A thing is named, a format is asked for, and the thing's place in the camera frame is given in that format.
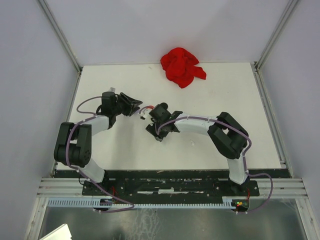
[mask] crumpled red cloth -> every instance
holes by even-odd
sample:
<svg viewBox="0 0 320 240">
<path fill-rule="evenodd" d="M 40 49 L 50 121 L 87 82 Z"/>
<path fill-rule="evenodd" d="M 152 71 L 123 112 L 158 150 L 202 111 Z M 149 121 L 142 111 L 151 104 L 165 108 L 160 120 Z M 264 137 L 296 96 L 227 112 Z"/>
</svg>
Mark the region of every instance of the crumpled red cloth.
<svg viewBox="0 0 320 240">
<path fill-rule="evenodd" d="M 199 63 L 198 59 L 182 47 L 172 49 L 161 58 L 160 62 L 166 78 L 182 89 L 191 84 L 194 77 L 200 79 L 207 77 L 202 67 L 195 66 Z"/>
</svg>

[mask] metal frame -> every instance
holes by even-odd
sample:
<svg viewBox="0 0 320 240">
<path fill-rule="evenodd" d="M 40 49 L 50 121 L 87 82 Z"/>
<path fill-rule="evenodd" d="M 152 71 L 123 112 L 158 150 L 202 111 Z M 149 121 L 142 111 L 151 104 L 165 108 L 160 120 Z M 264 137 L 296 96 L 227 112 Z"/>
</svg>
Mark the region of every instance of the metal frame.
<svg viewBox="0 0 320 240">
<path fill-rule="evenodd" d="M 77 84 L 73 93 L 71 107 L 73 105 L 75 95 L 78 88 L 78 83 L 80 79 L 80 74 L 82 72 L 82 67 L 77 61 L 76 56 L 74 55 L 71 47 L 63 34 L 62 30 L 59 28 L 57 21 L 54 18 L 52 11 L 46 0 L 37 0 L 47 19 L 49 20 L 51 26 L 53 27 L 54 32 L 56 33 L 58 39 L 60 40 L 63 48 L 66 50 L 70 60 L 72 61 L 75 69 L 79 72 Z M 268 93 L 265 88 L 265 84 L 260 72 L 260 69 L 267 61 L 268 56 L 270 55 L 273 47 L 275 46 L 277 40 L 279 39 L 281 33 L 285 29 L 287 23 L 289 22 L 291 16 L 296 10 L 300 0 L 289 0 L 287 6 L 285 7 L 284 12 L 282 13 L 275 30 L 273 31 L 266 47 L 264 48 L 261 57 L 259 60 L 252 64 L 253 74 L 257 83 L 257 88 L 261 97 L 261 101 L 265 110 L 265 114 L 268 120 L 268 124 L 272 133 L 272 137 L 276 146 L 276 150 L 280 159 L 281 167 L 288 168 L 289 172 L 293 176 L 293 169 L 290 164 L 290 161 L 287 157 L 284 143 L 282 141 L 277 121 L 272 111 L 272 106 L 268 98 Z M 270 181 L 267 178 L 264 179 L 255 179 L 258 183 L 260 196 L 252 197 L 255 199 L 265 199 L 270 192 Z M 305 229 L 307 238 L 310 240 L 320 240 L 319 227 L 316 223 L 314 213 L 312 211 L 308 195 L 301 178 L 286 178 L 273 179 L 273 199 L 295 199 L 298 206 L 298 211 Z M 92 199 L 92 196 L 82 196 L 82 187 L 78 179 L 76 178 L 43 178 L 37 193 L 36 203 L 34 210 L 32 212 L 32 218 L 27 228 L 25 239 L 35 240 L 38 239 L 41 229 L 41 224 L 44 219 L 44 214 L 46 211 L 47 204 L 52 197 L 60 198 L 72 198 L 72 199 Z"/>
</svg>

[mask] wall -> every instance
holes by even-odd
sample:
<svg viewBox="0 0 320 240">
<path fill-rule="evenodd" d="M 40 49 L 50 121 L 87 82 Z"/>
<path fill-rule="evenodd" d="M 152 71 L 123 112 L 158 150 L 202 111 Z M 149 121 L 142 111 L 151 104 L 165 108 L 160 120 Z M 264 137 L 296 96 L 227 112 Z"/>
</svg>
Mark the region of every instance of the wall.
<svg viewBox="0 0 320 240">
<path fill-rule="evenodd" d="M 262 69 L 294 173 L 320 223 L 320 1 L 302 0 Z"/>
<path fill-rule="evenodd" d="M 288 0 L 47 0 L 79 63 L 257 61 Z"/>
<path fill-rule="evenodd" d="M 0 239 L 24 238 L 77 73 L 35 0 L 0 7 Z"/>
</svg>

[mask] gray floor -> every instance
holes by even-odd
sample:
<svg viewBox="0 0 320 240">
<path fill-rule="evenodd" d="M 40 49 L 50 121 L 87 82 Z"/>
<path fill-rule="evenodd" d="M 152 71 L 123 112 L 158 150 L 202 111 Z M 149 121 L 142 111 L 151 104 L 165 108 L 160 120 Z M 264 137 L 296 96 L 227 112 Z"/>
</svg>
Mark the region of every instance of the gray floor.
<svg viewBox="0 0 320 240">
<path fill-rule="evenodd" d="M 254 207 L 260 201 L 251 201 Z M 252 214 L 223 209 L 136 209 L 96 213 L 48 207 L 41 236 L 67 223 L 72 240 L 306 240 L 294 200 L 272 200 Z"/>
</svg>

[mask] white table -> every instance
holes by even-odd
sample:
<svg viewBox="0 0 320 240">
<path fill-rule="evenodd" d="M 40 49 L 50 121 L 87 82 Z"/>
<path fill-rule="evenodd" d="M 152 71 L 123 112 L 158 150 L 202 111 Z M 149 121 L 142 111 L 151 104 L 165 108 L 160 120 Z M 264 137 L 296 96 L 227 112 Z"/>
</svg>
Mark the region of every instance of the white table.
<svg viewBox="0 0 320 240">
<path fill-rule="evenodd" d="M 89 117 L 76 107 L 101 96 L 110 87 L 116 93 L 143 101 L 142 106 L 168 104 L 168 110 L 191 115 L 230 113 L 249 133 L 252 148 L 247 153 L 249 169 L 279 169 L 280 161 L 249 63 L 202 63 L 207 79 L 195 78 L 181 89 L 167 80 L 160 64 L 85 66 L 70 116 L 71 122 Z M 82 106 L 95 112 L 100 99 Z M 119 115 L 114 126 L 92 138 L 92 157 L 106 170 L 222 170 L 225 159 L 211 139 L 195 133 L 169 133 L 158 142 L 138 115 Z M 65 169 L 59 164 L 58 169 Z"/>
</svg>

